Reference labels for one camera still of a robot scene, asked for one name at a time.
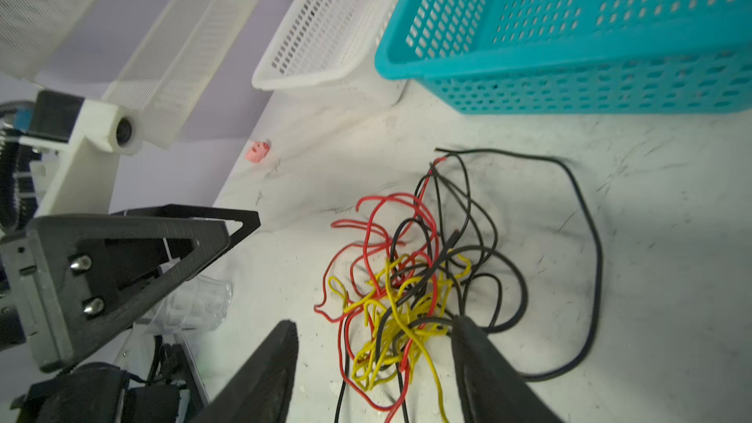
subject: pink toy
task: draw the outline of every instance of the pink toy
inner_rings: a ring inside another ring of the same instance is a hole
[[[254,164],[258,164],[260,161],[264,160],[264,157],[269,153],[269,143],[253,143],[252,146],[250,146],[250,150],[245,155],[245,160],[251,161]]]

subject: table surface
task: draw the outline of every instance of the table surface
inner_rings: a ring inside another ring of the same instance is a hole
[[[593,351],[574,371],[532,385],[536,394],[563,421],[747,420],[751,130],[752,112],[467,117],[415,83],[397,105],[378,111],[316,107],[276,94],[251,137],[271,140],[270,154],[261,164],[241,154],[216,202],[257,210],[262,226],[206,272],[234,284],[226,321],[190,338],[208,394],[216,396],[289,318],[300,352],[288,421],[332,421],[342,383],[337,328],[312,306],[334,253],[362,237],[330,223],[363,219],[369,210],[354,206],[365,195],[412,192],[435,146],[492,146],[571,161],[606,249]],[[501,250],[530,289],[522,322],[492,341],[519,371],[556,367],[583,343],[593,292],[593,244],[571,186],[551,164],[483,155],[468,159],[468,168],[474,196],[500,224]],[[405,214],[395,210],[383,222],[392,230]],[[338,265],[342,271],[344,260]],[[489,268],[504,271],[501,264]],[[501,319],[518,298],[512,277],[503,278]],[[493,283],[487,286],[479,283],[469,309],[480,322],[493,308]],[[429,349],[447,415],[462,421],[450,341],[434,339]],[[373,398],[388,404],[396,395],[395,383]],[[411,421],[439,421],[423,361],[407,400]],[[341,421],[384,417],[347,392]]]

